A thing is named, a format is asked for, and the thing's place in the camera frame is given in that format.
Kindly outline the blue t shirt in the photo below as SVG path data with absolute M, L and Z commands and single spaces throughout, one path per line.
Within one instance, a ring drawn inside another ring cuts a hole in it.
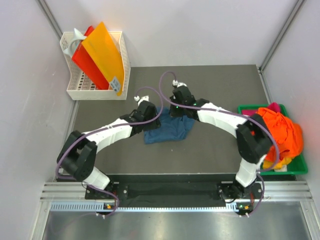
M 164 107 L 158 120 L 161 126 L 144 132 L 144 143 L 146 145 L 163 143 L 170 141 L 182 141 L 191 131 L 195 124 L 195 120 L 182 117 L 171 117 L 168 107 Z

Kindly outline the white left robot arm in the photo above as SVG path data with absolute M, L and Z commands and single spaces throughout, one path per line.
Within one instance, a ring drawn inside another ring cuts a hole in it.
M 148 96 L 136 97 L 137 108 L 117 118 L 109 125 L 91 132 L 70 133 L 57 158 L 57 168 L 66 171 L 73 180 L 90 185 L 102 198 L 114 191 L 110 178 L 95 167 L 97 153 L 117 141 L 161 126 L 157 108 Z

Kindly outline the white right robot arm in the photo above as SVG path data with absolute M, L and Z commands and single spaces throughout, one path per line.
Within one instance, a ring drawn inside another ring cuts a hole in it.
M 170 101 L 172 117 L 187 116 L 201 123 L 220 128 L 236 138 L 241 156 L 239 170 L 229 190 L 232 198 L 245 198 L 252 191 L 252 185 L 273 143 L 263 118 L 255 113 L 251 117 L 236 115 L 214 105 L 206 99 L 198 100 L 183 82 L 173 81 Z

